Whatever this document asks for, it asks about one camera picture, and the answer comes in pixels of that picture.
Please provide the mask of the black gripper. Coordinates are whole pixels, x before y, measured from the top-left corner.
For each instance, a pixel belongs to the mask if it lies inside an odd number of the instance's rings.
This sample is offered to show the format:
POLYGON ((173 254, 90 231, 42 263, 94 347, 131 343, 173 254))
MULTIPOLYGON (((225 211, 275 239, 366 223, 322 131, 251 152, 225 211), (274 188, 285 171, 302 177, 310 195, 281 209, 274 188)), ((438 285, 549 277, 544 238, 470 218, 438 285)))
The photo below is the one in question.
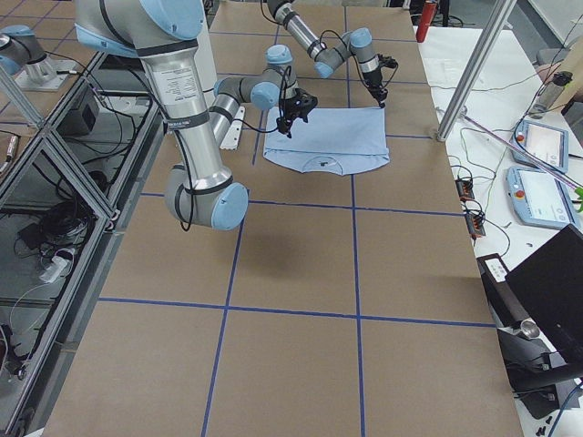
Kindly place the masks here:
POLYGON ((381 68, 377 67, 371 72, 363 74, 363 82, 369 91, 369 94, 378 100, 379 108, 386 107, 387 90, 383 85, 383 75, 381 68))
POLYGON ((279 117, 276 118, 278 132, 286 132, 287 138, 292 138, 292 125, 299 118, 304 123, 308 122, 308 106, 303 102, 287 102, 279 105, 279 117))

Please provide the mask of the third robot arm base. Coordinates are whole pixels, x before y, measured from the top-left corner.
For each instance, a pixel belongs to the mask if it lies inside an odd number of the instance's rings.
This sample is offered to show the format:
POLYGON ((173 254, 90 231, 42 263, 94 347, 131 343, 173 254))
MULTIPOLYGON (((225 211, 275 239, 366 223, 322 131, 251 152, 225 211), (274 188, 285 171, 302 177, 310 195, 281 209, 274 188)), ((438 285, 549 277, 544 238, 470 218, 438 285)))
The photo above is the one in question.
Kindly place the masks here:
POLYGON ((55 92, 77 71, 77 62, 55 60, 30 27, 10 25, 1 29, 1 67, 23 90, 55 92))

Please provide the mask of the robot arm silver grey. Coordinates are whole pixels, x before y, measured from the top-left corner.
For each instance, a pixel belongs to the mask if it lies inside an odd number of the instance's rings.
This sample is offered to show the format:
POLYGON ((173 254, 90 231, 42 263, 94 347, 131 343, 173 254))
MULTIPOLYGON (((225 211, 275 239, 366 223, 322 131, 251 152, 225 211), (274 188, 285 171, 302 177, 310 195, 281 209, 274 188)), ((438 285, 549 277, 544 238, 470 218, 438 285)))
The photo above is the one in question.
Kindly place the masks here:
POLYGON ((282 26, 302 47, 321 78, 330 77, 353 59, 363 86, 378 106, 385 108, 388 82, 384 81, 382 69, 396 70, 398 63, 390 56, 375 52, 373 37, 367 27, 342 35, 325 29, 317 36, 293 8, 292 1, 260 1, 260 9, 268 21, 282 26))
POLYGON ((206 26, 200 1, 77 1, 78 41, 95 50, 140 60, 181 163, 170 171, 165 200, 172 215, 188 225, 230 230, 243 220, 248 191, 222 163, 220 145, 239 107, 277 107, 276 129, 290 135, 292 123, 308 119, 317 99, 299 88, 287 46, 266 53, 259 76, 230 77, 214 87, 207 102, 195 54, 206 26))

